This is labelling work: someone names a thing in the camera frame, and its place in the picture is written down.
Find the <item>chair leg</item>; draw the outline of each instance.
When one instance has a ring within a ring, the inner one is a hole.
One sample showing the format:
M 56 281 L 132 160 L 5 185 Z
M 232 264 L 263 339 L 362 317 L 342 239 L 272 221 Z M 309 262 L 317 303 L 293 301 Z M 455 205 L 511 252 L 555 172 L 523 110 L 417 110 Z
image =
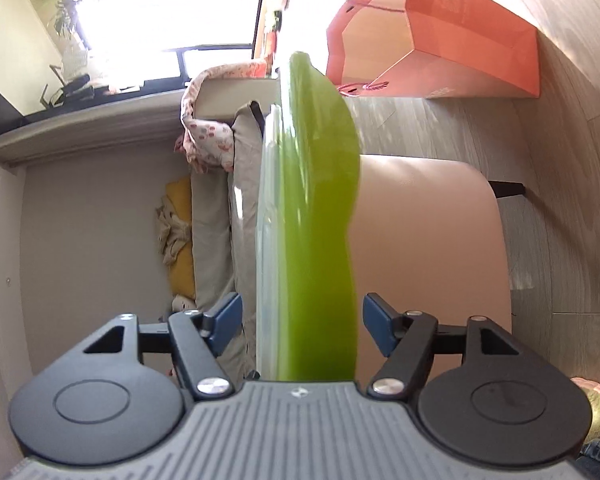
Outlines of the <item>chair leg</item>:
M 498 180 L 490 180 L 491 189 L 496 195 L 496 198 L 506 196 L 524 195 L 526 192 L 525 186 L 519 182 L 500 182 Z

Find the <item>yellow pillow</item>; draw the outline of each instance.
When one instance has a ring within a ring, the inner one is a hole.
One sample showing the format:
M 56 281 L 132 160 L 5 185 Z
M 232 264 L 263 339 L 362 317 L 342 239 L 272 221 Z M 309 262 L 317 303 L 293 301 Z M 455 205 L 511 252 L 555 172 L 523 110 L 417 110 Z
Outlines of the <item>yellow pillow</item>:
M 176 215 L 191 224 L 191 180 L 189 175 L 166 186 L 167 197 L 171 200 Z M 188 242 L 178 253 L 176 261 L 169 267 L 169 284 L 174 296 L 180 294 L 196 299 L 196 282 L 193 277 L 192 244 Z

